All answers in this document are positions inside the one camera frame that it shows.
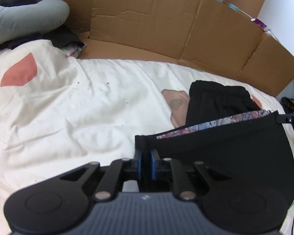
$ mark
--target dark clothing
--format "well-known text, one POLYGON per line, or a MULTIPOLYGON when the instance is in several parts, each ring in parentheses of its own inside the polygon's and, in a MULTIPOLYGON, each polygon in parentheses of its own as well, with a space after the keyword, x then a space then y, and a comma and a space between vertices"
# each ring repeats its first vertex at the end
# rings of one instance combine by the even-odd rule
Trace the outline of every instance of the dark clothing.
POLYGON ((260 110, 242 86, 198 80, 192 83, 189 96, 186 126, 260 110))
POLYGON ((15 7, 29 4, 36 4, 37 0, 2 0, 0 5, 3 7, 15 7))
POLYGON ((51 40, 52 45, 56 48, 67 47, 70 44, 76 44, 82 48, 85 45, 79 39, 79 37, 74 34, 67 26, 62 25, 59 28, 46 34, 34 33, 25 37, 20 37, 11 41, 4 42, 0 44, 0 49, 14 49, 19 45, 35 40, 51 40))
POLYGON ((138 136, 136 146, 184 165, 204 161, 233 177, 279 192, 288 206, 294 200, 294 159, 278 112, 172 138, 138 136))

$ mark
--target wrinkled sheet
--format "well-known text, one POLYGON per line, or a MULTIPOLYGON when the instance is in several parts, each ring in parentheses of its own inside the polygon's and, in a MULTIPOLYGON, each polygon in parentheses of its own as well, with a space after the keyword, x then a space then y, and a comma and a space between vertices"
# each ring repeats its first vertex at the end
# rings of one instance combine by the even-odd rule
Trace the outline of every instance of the wrinkled sheet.
MULTIPOLYGON (((163 62, 66 58, 50 41, 0 51, 0 235, 14 191, 90 161, 132 158, 134 136, 174 128, 163 90, 195 80, 241 85, 264 110, 278 101, 234 80, 163 62)), ((294 155, 294 131, 284 125, 294 155)), ((281 228, 291 234, 294 204, 281 228)))

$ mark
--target bedsheet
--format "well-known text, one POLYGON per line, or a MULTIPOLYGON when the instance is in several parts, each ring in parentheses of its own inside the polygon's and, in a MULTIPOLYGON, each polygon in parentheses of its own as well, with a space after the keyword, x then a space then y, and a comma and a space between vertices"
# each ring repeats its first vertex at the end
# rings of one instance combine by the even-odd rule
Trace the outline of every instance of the bedsheet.
MULTIPOLYGON (((10 232, 2 208, 14 191, 90 161, 132 158, 135 135, 183 124, 175 105, 186 107, 195 80, 243 86, 262 109, 284 113, 247 84, 175 64, 66 58, 48 40, 0 51, 0 235, 10 232), (168 105, 172 93, 182 101, 168 105)), ((293 128, 284 129, 294 155, 293 128)), ((293 217, 294 204, 282 234, 293 217)))

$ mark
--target cardboard flap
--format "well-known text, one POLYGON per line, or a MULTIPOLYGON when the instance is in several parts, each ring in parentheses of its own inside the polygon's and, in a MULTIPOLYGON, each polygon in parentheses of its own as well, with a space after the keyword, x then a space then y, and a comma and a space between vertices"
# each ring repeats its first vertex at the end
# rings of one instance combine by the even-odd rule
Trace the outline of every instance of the cardboard flap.
POLYGON ((237 80, 272 96, 277 96, 293 79, 294 56, 266 33, 237 77, 237 80))
POLYGON ((200 0, 93 0, 90 38, 180 59, 200 0))
POLYGON ((63 0, 70 6, 66 25, 72 30, 83 33, 90 30, 93 0, 63 0))
POLYGON ((261 41, 263 30, 215 0, 202 0, 182 58, 235 78, 261 41))
POLYGON ((196 60, 189 60, 189 59, 183 59, 183 58, 179 61, 179 65, 183 65, 183 66, 194 68, 197 70, 209 72, 209 73, 212 73, 215 75, 231 78, 231 77, 227 76, 227 75, 229 75, 229 70, 227 70, 224 67, 211 67, 207 64, 204 64, 202 62, 198 62, 196 60))
POLYGON ((79 38, 87 44, 87 48, 79 55, 79 59, 130 59, 178 63, 178 60, 171 57, 156 54, 140 48, 88 39, 87 33, 80 34, 79 38))

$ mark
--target ribbed gray surface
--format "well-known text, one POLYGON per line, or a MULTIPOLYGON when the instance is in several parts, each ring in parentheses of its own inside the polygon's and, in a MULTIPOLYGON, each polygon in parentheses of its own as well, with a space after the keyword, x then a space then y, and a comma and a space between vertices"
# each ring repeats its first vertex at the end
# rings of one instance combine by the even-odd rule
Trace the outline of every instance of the ribbed gray surface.
MULTIPOLYGON (((210 223, 194 203, 171 193, 119 193, 97 204, 89 217, 63 235, 233 235, 210 223)), ((268 235, 279 235, 271 232, 268 235)))

